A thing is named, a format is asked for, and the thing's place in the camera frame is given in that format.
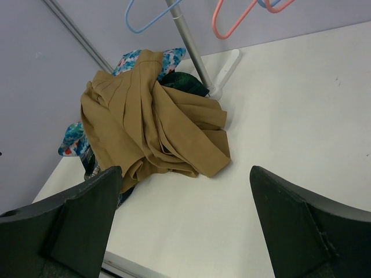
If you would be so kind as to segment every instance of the clothing pile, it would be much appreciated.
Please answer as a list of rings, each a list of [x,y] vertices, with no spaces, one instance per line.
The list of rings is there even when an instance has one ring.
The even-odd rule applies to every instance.
[[[152,173],[214,176],[231,161],[221,128],[227,113],[190,74],[174,72],[167,52],[124,55],[114,73],[99,71],[81,97],[82,121],[71,125],[59,154],[79,156],[85,179],[122,169],[118,207]]]

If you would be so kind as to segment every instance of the khaki fabric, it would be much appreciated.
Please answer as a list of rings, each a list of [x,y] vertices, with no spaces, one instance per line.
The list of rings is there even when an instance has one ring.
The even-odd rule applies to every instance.
[[[143,50],[131,71],[97,72],[81,97],[86,136],[102,170],[121,166],[121,192],[153,173],[212,177],[231,161],[227,113],[216,100],[162,87],[162,59]]]

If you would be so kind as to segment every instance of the pink hanger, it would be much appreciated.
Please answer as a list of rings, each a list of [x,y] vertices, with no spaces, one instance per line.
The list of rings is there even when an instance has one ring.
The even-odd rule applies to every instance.
[[[282,10],[286,9],[287,6],[289,6],[292,2],[294,2],[295,0],[288,0],[286,3],[284,3],[281,7],[279,8],[273,8],[271,6],[271,3],[270,3],[270,0],[265,0],[265,7],[267,8],[267,10],[269,10],[271,13],[279,13],[281,12]]]
[[[248,15],[248,13],[251,11],[251,9],[254,7],[254,5],[257,2],[257,0],[253,0],[253,2],[250,4],[250,6],[248,6],[248,8],[245,10],[245,12],[242,14],[242,16],[236,21],[236,23],[232,26],[232,28],[225,35],[220,35],[219,32],[218,32],[218,30],[217,30],[217,28],[216,28],[216,18],[218,17],[218,13],[219,13],[219,10],[221,8],[221,5],[223,4],[223,1],[224,0],[219,0],[219,3],[216,6],[216,9],[215,9],[215,12],[214,12],[213,21],[212,21],[212,26],[213,26],[214,34],[215,34],[215,36],[218,39],[227,39],[227,38],[229,38],[229,36],[239,26],[239,24],[241,23],[241,21],[245,18],[245,16]],[[270,3],[269,3],[268,0],[265,0],[265,4],[267,5],[267,9],[268,9],[268,5],[271,7],[271,5],[270,5]]]

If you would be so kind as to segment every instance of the blue floral garment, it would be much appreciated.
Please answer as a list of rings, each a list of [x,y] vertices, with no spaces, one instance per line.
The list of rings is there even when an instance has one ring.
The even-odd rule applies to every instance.
[[[64,134],[63,142],[58,149],[61,156],[80,156],[90,146],[83,131],[81,122],[71,124]]]
[[[116,76],[121,72],[130,71],[134,67],[135,62],[138,60],[140,52],[141,50],[135,50],[130,53],[124,54],[112,74]],[[162,60],[162,71],[158,75],[157,80],[160,80],[169,72],[174,71],[175,68],[180,64],[183,57],[186,55],[186,52],[187,51],[184,47],[178,47],[164,51]]]

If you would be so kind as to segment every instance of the metal pole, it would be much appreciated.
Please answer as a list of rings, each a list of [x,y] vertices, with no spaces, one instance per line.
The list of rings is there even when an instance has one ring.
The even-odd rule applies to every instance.
[[[165,0],[168,6],[171,6],[175,3],[175,0]],[[184,19],[183,14],[181,13],[179,5],[176,5],[173,9],[170,10],[173,20],[175,22],[176,27],[180,33],[181,38],[188,50],[188,53],[191,56],[192,62],[195,65],[197,73],[202,81],[202,83],[209,89],[213,87],[213,83],[211,82],[208,72],[206,71],[205,65],[201,60],[201,56],[198,52],[197,46],[192,38],[190,29],[188,28],[187,22]]]
[[[94,48],[83,33],[77,28],[75,23],[67,16],[62,7],[55,0],[42,0],[49,9],[55,14],[62,24],[69,30],[75,39],[81,44],[85,51],[94,59],[98,66],[109,73],[113,72],[111,65],[103,58],[103,56]]]

